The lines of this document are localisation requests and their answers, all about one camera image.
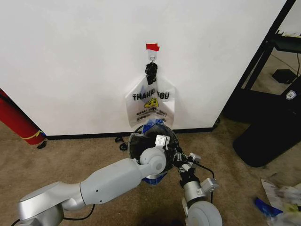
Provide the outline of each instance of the red tape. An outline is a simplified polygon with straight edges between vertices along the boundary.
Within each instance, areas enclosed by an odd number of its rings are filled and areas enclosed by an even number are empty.
[[[159,51],[160,46],[158,46],[158,43],[156,44],[146,44],[146,49]]]

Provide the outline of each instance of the robotic arm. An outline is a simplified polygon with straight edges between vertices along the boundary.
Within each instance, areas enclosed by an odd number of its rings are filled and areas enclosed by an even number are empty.
[[[18,205],[19,226],[57,226],[63,210],[79,210],[89,204],[104,204],[135,188],[145,177],[159,175],[166,167],[166,149],[170,137],[157,135],[156,146],[147,148],[137,159],[122,159],[97,170],[78,184],[55,182],[23,197]],[[200,183],[194,176],[200,158],[182,152],[174,156],[175,166],[185,190],[182,200],[188,226],[222,226],[217,208],[203,201],[218,185],[214,179]]]

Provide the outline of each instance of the red tube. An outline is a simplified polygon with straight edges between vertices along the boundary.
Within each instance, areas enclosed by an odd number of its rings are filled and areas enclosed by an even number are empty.
[[[36,145],[45,139],[42,131],[10,102],[2,90],[0,90],[0,120],[30,145]]]

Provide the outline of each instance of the white plastic bag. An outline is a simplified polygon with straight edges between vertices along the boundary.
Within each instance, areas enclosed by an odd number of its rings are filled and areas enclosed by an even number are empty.
[[[174,122],[175,89],[160,76],[148,85],[144,76],[126,95],[127,116],[131,127],[149,118],[162,119],[169,127]]]

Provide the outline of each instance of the wire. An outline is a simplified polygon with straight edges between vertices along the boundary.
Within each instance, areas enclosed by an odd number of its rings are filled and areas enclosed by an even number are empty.
[[[196,162],[194,162],[194,164],[196,164],[197,166],[199,166],[199,167],[201,167],[201,168],[203,168],[203,169],[205,169],[205,170],[211,172],[212,178],[215,179],[214,172],[213,172],[211,169],[209,169],[209,168],[207,168],[207,167],[205,167],[205,166],[202,166],[201,164],[198,164],[198,163],[196,163]],[[211,192],[210,202],[211,202],[211,204],[213,204],[213,192]]]
[[[300,69],[300,60],[299,60],[299,53],[297,53],[297,60],[298,60],[298,70],[297,70],[297,77],[299,77],[299,69]]]
[[[139,127],[134,131],[134,133],[137,133],[138,130],[141,129],[142,127],[143,127],[143,125],[142,125],[142,126],[139,126]]]
[[[201,167],[201,168],[203,168],[203,169],[206,169],[207,171],[211,172],[212,178],[215,179],[214,172],[213,172],[211,169],[209,169],[209,168],[207,168],[207,167],[205,167],[205,166],[202,166],[202,165],[200,165],[200,164],[198,164],[198,163],[196,163],[196,162],[194,162],[194,164],[196,164],[197,166],[199,166],[199,167]]]
[[[16,220],[11,226],[16,225],[16,223],[18,223],[20,221],[20,219]]]
[[[85,219],[87,219],[88,217],[91,216],[91,214],[93,213],[94,207],[95,207],[95,204],[93,204],[91,212],[87,216],[85,216],[84,218],[63,218],[63,219],[64,220],[85,220]]]
[[[282,59],[278,58],[277,56],[274,56],[273,54],[271,54],[271,56],[273,56],[274,58],[280,60],[282,63],[286,64],[287,66],[289,66],[291,69],[293,69],[292,66],[290,66],[288,63],[284,62]]]

